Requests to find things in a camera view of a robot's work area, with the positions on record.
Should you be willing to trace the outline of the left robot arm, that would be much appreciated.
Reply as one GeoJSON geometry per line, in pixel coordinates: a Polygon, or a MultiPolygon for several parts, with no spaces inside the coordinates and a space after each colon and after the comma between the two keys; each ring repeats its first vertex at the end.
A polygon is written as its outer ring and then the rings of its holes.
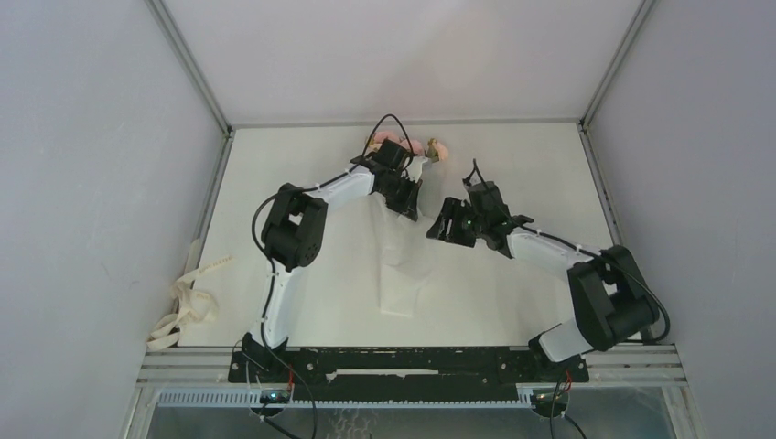
{"type": "Polygon", "coordinates": [[[289,338],[290,298],[320,253],[328,214],[377,194],[390,213],[418,221],[422,168],[427,162],[426,157],[385,140],[377,150],[352,158],[341,174],[313,187],[285,183],[257,208],[252,238],[267,260],[268,278],[261,314],[250,330],[252,339],[263,345],[252,355],[253,373],[273,381],[285,372],[286,357],[276,349],[289,338]]]}

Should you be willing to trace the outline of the pink flower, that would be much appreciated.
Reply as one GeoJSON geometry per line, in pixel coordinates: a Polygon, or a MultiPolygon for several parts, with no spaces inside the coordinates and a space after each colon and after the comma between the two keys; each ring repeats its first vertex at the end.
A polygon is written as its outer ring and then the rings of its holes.
{"type": "Polygon", "coordinates": [[[445,161],[449,158],[449,151],[436,138],[431,138],[427,142],[426,157],[433,163],[445,161]]]}

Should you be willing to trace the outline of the pink flower one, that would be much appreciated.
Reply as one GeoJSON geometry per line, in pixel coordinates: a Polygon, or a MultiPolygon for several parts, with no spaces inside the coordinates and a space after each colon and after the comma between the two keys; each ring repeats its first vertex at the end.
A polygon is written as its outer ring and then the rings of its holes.
{"type": "Polygon", "coordinates": [[[409,140],[409,149],[415,156],[425,156],[426,150],[424,145],[418,140],[409,140]]]}

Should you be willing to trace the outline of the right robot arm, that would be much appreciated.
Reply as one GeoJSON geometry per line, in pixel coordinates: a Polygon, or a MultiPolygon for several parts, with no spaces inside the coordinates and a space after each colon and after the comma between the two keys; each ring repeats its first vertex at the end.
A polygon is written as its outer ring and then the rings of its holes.
{"type": "Polygon", "coordinates": [[[512,215],[491,181],[469,185],[467,194],[465,200],[445,198],[428,239],[470,248],[484,241],[489,249],[530,262],[569,288],[572,318],[529,342],[529,368],[537,379],[553,380],[566,360],[607,351],[662,316],[663,306],[627,248],[588,248],[541,231],[533,219],[512,215]]]}

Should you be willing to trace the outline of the pink flower two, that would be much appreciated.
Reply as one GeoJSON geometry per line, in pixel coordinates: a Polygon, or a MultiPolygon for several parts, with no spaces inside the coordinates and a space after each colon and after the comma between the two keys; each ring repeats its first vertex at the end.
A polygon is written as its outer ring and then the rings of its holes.
{"type": "Polygon", "coordinates": [[[375,134],[372,134],[367,141],[367,150],[377,151],[385,141],[400,143],[401,137],[392,131],[379,131],[375,134]]]}

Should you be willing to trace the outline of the white wrapping paper sheet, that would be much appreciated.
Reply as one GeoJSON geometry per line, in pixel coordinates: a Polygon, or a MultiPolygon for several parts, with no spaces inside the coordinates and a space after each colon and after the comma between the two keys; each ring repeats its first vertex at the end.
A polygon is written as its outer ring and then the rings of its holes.
{"type": "Polygon", "coordinates": [[[374,290],[378,309],[389,316],[412,317],[418,299],[429,285],[439,262],[432,241],[426,237],[439,215],[450,174],[451,159],[427,159],[420,167],[418,219],[412,221],[389,210],[384,196],[373,194],[350,202],[346,208],[366,223],[367,285],[374,290]]]}

